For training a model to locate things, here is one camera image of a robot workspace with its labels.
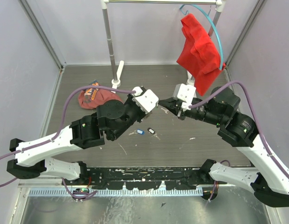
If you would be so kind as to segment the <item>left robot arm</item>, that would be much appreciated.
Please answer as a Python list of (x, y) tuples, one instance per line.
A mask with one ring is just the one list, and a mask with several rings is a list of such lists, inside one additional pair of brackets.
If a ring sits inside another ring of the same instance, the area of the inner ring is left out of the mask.
[(85, 163), (59, 161), (53, 156), (101, 146), (106, 140), (117, 140), (135, 122), (141, 122), (157, 102), (156, 96), (130, 95), (125, 103), (109, 100), (98, 106), (94, 114), (72, 122), (60, 133), (31, 142), (13, 139), (11, 145), (24, 152), (8, 161), (7, 172), (18, 179), (48, 175), (83, 185), (89, 179)]

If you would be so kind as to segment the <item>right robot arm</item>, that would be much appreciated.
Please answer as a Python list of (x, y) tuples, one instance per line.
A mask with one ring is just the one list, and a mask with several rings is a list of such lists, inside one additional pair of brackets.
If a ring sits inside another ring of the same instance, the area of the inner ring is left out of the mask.
[(216, 87), (212, 94), (208, 102), (196, 108), (184, 108), (177, 96), (158, 104), (180, 120), (191, 118), (215, 125), (221, 139), (242, 152), (257, 170), (237, 170), (207, 159), (199, 169), (202, 182), (227, 182), (246, 189), (267, 206), (289, 207), (289, 169), (263, 144), (256, 122), (237, 110), (241, 100), (231, 89)]

